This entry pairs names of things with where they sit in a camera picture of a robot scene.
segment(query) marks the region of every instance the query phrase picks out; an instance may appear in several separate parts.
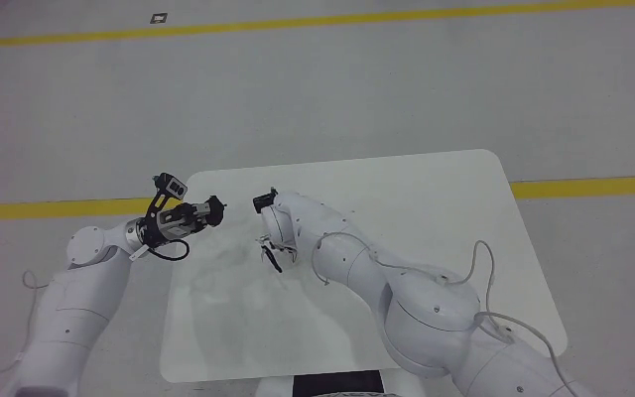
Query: wire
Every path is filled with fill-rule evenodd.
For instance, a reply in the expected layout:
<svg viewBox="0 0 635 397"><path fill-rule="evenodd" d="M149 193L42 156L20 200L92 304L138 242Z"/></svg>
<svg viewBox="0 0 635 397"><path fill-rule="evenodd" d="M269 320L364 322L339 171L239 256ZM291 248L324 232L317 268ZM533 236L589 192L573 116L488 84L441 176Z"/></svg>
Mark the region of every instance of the wire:
<svg viewBox="0 0 635 397"><path fill-rule="evenodd" d="M430 275L430 273L428 273L428 272L426 272L426 271L424 271L422 269L418 269L418 268L414 268L414 267L408 267L408 266L389 265L387 263L383 263L383 262L379 261L377 258L373 257L370 254L370 252L371 252L370 247L361 238L357 237L354 234L347 233L347 232L344 232L344 231L335 231L335 232L331 232L331 233L325 233L322 237L320 237L317 240L313 251L311 252L311 267L312 267L314 273L316 274L316 277L318 279L320 279L321 281L323 281L325 285L328 285L328 279L327 278L323 278L322 276L319 275L318 271L316 270L316 265L315 265L315 262L314 262L314 256L315 256L316 250L320 248L321 242L325 238L331 237L333 235L347 235L347 236L352 237L355 240L359 241L364 246L364 250L368 251L368 255L370 256L370 258L373 261L375 261L380 266L388 267L388 268L392 268L392 269L404 269L404 270L418 271L418 272ZM500 318L500 319L512 322L514 324L517 324L517 325L527 329L531 333L533 333L538 339L540 339L547 346L547 349L549 350L549 355L551 357L552 363L554 364L554 369L556 370L556 372L557 372L558 376L560 377L560 379L563 381L563 384L565 385L567 390L571 393L571 395L573 397L578 397L577 394L572 390L572 388L569 386L569 384L565 380L565 377L563 376L563 373L562 373L562 371L560 369L560 365L558 364L558 360L556 359L556 354L554 353L554 348L553 348L552 344L549 342L549 340L547 339L546 336L544 336L538 330L536 330L535 328L531 327L530 325L528 325L528 324L526 324L526 323L524 323L524 322L522 322L520 320L514 319L514 318L509 317L507 315L501 315L499 313L492 312L489 309L489 297L490 297L490 292L491 292L492 286L494 285L494 273L496 271L496 260L494 259L494 252L492 251L491 247L489 246L489 244L486 241L477 240L474 243L474 248L472 250L472 263L471 263L471 267L469 269L469 273L467 274L467 276L464 279L462 279L462 280L454 281L454 282L447 282L445 284L446 285L455 285L455 286L457 286L457 285L465 284L465 283L467 283L467 281L469 281L469 279L471 279L472 275L474 274L474 269L476 268L476 253L478 251L478 246L481 245L481 244L483 246L485 246L485 248L487 248L487 252L489 253L489 257L491 259L491 269L492 270L491 270L491 272L489 274L489 280L487 282L487 292L485 293L485 308L486 308L486 311L485 312L478 312L477 314L475 314L474 315L474 321L476 323L480 323L479 318L487 317L492 322L492 324L495 326L495 330L497 332L500 332L501 326L494 320L494 318ZM499 334L496 334L496 333L486 329L482 324L479 324L478 327L481 328L485 333L487 333L491 337L493 337L495 339L498 339L498 340L500 340L503 343L509 344L509 343L512 343L514 341L514 339L511 336L509 336L509 335L501 336Z"/></svg>
<svg viewBox="0 0 635 397"><path fill-rule="evenodd" d="M327 238L327 237L331 237L334 235L345 235L345 236L349 236L354 238L355 240L359 241L363 246L364 246L364 250L368 251L368 256L370 257L370 259L372 259L375 263L377 263L379 266L383 266L383 267L388 267L391 269L403 269L403 270L412 270L415 272L420 272L420 273L424 273L426 275L430 275L430 273L428 273L425 270L422 269L417 269L416 267L408 267L408 266L397 266L397 265L389 265L387 263L383 263L382 261L380 261L379 259L373 257L373 255L371 255L371 249L370 246L368 244L366 244L361 238L357 237L356 235L352 234L352 233L347 233L345 231L333 231L331 233L325 233L322 237L320 237L317 241L316 241L316 245L314 245L314 249L311 251L311 268L314 271L314 274L316 275L316 277L322 281L325 285L328 285L328 278L323 278L318 271L316 270L316 263L314 262L314 256L316 254L316 250L319 249L321 247L321 242Z"/></svg>
<svg viewBox="0 0 635 397"><path fill-rule="evenodd" d="M565 376L563 375L563 372L560 369L560 365L558 364L558 360L556 359L556 354L554 353L554 347L549 342L546 336L544 336L540 331L536 330L535 328L528 325L527 323L521 322L520 320L514 319L513 317L509 317L507 315L501 315L500 313L494 313L489 311L478 312L477 314L474 315L474 320L476 321L477 318L483 317L483 316L497 317L499 319L507 320L508 322L517 324L523 327L524 329L526 329L527 331L531 332L532 334L534 334L538 339L540 339L547 346L547 349L549 350L549 356L551 357L552 363L554 364L554 368L556 369L556 372L558 376L560 377L560 379L565 384L565 387L567 388L567 390L571 393L573 397L577 397L577 393L575 393L573 389L567 383L567 380L565 379Z"/></svg>
<svg viewBox="0 0 635 397"><path fill-rule="evenodd" d="M485 312L478 312L477 314L474 315L474 321L476 322L479 318L482 317L487 317L489 318L489 320L492 322L492 324L495 326L495 330L497 332L500 332L500 328L501 326L494 321L493 318L499 318L499 319L503 319L503 320L507 320L511 323L517 324L523 328L525 328L526 330L530 331L532 334L534 334L538 339L540 339L546 346L547 349L549 350L549 356L552 359L552 363L554 364L554 369L556 370L558 376L560 377L560 379L563 381L563 384L565 385L565 387L567 388L567 390L571 393L571 395L573 397L577 397L577 394L571 389L571 387L569 386L569 384L567 383L567 381L565 380L565 377L563 376L563 373L560 369L560 365L558 364L558 361L556 360L556 354L554 353L554 347L552 346L552 344L549 342L549 340L547 339L546 336L544 336L540 331L536 330L535 328L533 328L532 326L528 325L527 323L524 323L518 319L514 319L513 317L509 317L507 315L501 315L500 313L495 313L492 312L489 309L489 293L492 289L492 286L494 285L494 272L496 269L496 260L494 259L494 253L492 252L491 247L489 246L489 244L487 244L487 242L483 241L483 240L477 240L474 243L474 249L472 250L472 265L469 269L469 273L467 274L467 276L460 280L460 281L454 281L451 283L447 283L448 285L461 285L461 284L465 284L474 274L474 268L476 267L476 251L478 250L478 245L482 244L485 246L485 248L487 248L487 251L489 252L489 257L491 259L491 273L489 274L489 281L487 282L487 292L485 293L485 308L486 311ZM507 343L509 344L510 342L513 342L514 339L507 335L507 338L503 338L500 335L497 335L491 331L489 331L488 329L486 329L483 325L479 324L479 327L488 335L492 336L495 339L498 339L500 341L502 341L503 343Z"/></svg>
<svg viewBox="0 0 635 397"><path fill-rule="evenodd" d="M180 260L186 259L188 257L188 255L190 255L190 245L185 241L185 240L172 240L171 243L173 242L179 242L182 245L184 245L186 247L186 253L181 255L181 256L166 256L163 254L160 254L159 252L155 251L153 248L148 248L148 252L150 252L151 254L153 254L154 256L161 258L161 259L165 259L165 260L169 260L171 262L178 262Z"/></svg>
<svg viewBox="0 0 635 397"><path fill-rule="evenodd" d="M461 285L461 284L465 284L467 283L467 281L469 281L469 279L472 277L472 275L474 274L474 269L476 268L476 252L478 251L478 246L482 244L485 248L487 248L487 252L489 253L489 258L491 259L491 267L492 270L489 273L489 280L487 281L487 292L485 292L485 309L487 310L487 312L491 312L491 309L489 309L489 293L492 289L492 286L494 285L494 273L496 272L496 259L494 259L494 252L492 251L492 248L489 246L489 244L487 244L486 241L484 240L476 240L476 242L474 243L474 248L472 249L472 265L469 268L469 273L467 274L467 276L459 281L453 281L453 282L447 282L447 285ZM492 324L494 325L496 331L500 330L500 325L493 319L493 317L489 317L489 320L492 322ZM491 333L489 330L487 330L485 327L483 327L482 325L479 325L479 327L488 335L504 342L504 343L509 343L511 341L511 339L503 339L498 335L495 335L493 333Z"/></svg>
<svg viewBox="0 0 635 397"><path fill-rule="evenodd" d="M33 284L27 283L27 278L26 278L27 274L30 274L31 277L33 278ZM13 369L13 367L16 366L18 361L20 361L21 358L19 357L21 357L21 355L27 350L27 347L29 346L29 341L31 341L33 313L35 312L36 302L38 301L38 290L40 290L41 288L47 287L49 284L39 286L36 275L31 270L26 270L24 273L22 273L22 285L24 285L26 288L30 290L33 290L33 299L31 300L31 308L29 309L29 316L27 317L27 331L25 333L24 343L22 343L22 348L20 349L20 352L16 355L16 359L14 359L10 365L0 369L0 373L5 373Z"/></svg>

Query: yellow floor line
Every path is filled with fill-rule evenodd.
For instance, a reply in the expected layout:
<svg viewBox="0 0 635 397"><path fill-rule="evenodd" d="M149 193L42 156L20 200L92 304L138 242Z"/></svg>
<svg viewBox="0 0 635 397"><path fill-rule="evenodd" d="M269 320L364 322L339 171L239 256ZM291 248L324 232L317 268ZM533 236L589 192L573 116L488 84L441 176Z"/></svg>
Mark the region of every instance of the yellow floor line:
<svg viewBox="0 0 635 397"><path fill-rule="evenodd" d="M516 199L562 199L635 195L635 178L512 182L509 185Z"/></svg>
<svg viewBox="0 0 635 397"><path fill-rule="evenodd" d="M635 195L635 178L512 182L516 199L592 198ZM78 201L0 203L0 219L140 214L150 198L89 199ZM178 201L171 200L168 207Z"/></svg>
<svg viewBox="0 0 635 397"><path fill-rule="evenodd" d="M147 29L86 32L58 35L0 38L0 47L29 46L54 43L92 42L101 40L149 39L169 36L207 35L228 32L261 31L271 29L308 28L317 26L371 24L378 22L414 21L460 17L482 17L507 14L533 14L597 8L635 6L635 0L566 0L550 3L507 4L473 8L415 10L377 14L350 14L328 17L308 17L271 21L238 22L215 25L153 27Z"/></svg>

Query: black base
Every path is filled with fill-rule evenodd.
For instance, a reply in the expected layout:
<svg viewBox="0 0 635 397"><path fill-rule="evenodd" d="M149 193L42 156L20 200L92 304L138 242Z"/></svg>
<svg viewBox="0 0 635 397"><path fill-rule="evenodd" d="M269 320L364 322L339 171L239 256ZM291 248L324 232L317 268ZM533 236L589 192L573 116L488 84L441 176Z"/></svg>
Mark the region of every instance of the black base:
<svg viewBox="0 0 635 397"><path fill-rule="evenodd" d="M321 373L294 376L293 397L314 397L339 392L383 393L379 371Z"/></svg>

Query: white tabletop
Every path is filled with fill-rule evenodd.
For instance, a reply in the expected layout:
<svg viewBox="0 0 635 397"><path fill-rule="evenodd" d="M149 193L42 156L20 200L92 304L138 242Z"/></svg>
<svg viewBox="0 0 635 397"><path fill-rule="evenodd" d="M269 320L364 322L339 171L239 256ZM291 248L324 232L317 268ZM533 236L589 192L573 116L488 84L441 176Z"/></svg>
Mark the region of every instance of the white tabletop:
<svg viewBox="0 0 635 397"><path fill-rule="evenodd" d="M257 378L396 367L365 304L324 286L311 266L261 262L252 198L271 187L296 191L346 213L369 237L414 261L469 270L475 240L497 261L492 310L542 331L557 354L567 335L498 158L472 150L202 172L186 201L227 203L216 228L190 236L174 265L161 351L170 382ZM484 301L489 259L471 283ZM541 342L511 326L546 353Z"/></svg>

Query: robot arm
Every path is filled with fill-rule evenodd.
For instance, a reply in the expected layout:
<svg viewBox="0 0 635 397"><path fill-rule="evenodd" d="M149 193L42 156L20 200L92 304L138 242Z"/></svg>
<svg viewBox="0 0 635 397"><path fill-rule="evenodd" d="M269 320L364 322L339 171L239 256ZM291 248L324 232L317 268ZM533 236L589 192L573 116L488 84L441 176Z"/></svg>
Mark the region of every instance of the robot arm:
<svg viewBox="0 0 635 397"><path fill-rule="evenodd" d="M476 291L456 283L460 276L434 266L414 268L310 198L272 189L254 198L254 206L265 225L263 249L291 251L311 263L321 280L341 283L362 298L388 353L407 371L450 374L466 397L592 396L575 381L568 381L571 393L554 364L522 339L483 331L498 332L490 322L480 323Z"/></svg>
<svg viewBox="0 0 635 397"><path fill-rule="evenodd" d="M119 307L131 263L147 252L167 258L155 249L222 221L224 205L216 196L164 209L187 188L165 173L155 186L144 217L110 230L85 227L70 238L68 262L40 299L33 340L2 397L76 396L90 351Z"/></svg>

